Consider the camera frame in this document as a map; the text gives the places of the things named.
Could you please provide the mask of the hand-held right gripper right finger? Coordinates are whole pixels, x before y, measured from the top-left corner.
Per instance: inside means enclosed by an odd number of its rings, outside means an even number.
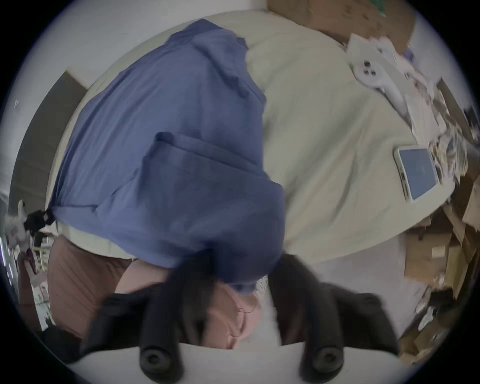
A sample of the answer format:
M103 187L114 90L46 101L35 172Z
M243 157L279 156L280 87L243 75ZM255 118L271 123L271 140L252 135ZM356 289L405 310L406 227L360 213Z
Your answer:
M322 282L295 255L284 254L268 275L281 345L304 343L302 380L332 380L344 348L399 356L399 342L381 299Z

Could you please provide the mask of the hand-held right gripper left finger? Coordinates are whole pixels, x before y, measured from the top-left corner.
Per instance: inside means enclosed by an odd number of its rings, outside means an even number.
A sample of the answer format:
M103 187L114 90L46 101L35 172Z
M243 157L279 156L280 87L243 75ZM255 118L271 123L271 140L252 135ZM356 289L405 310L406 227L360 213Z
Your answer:
M202 250L164 283L106 297L81 344L81 356L139 347L139 365L151 380L180 380L180 342L200 345L215 288L214 252Z

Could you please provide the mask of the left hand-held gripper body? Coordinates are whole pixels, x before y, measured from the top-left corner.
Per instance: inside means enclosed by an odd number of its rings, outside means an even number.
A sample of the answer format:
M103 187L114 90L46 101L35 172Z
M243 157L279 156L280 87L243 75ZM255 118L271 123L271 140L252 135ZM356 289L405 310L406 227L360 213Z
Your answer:
M13 251L18 248L22 255L27 255L31 246L31 237L29 230L25 227L28 215L24 200L18 201L17 210L16 216L7 215L5 217L6 244L8 249Z

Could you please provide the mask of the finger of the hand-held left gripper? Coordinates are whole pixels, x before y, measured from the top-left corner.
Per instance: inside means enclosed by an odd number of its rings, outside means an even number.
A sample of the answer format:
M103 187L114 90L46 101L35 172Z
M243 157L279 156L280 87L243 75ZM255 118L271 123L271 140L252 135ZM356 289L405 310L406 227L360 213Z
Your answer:
M53 224L53 213L51 209L45 211L37 210L27 215L24 222L25 231L31 235L38 233L43 228Z

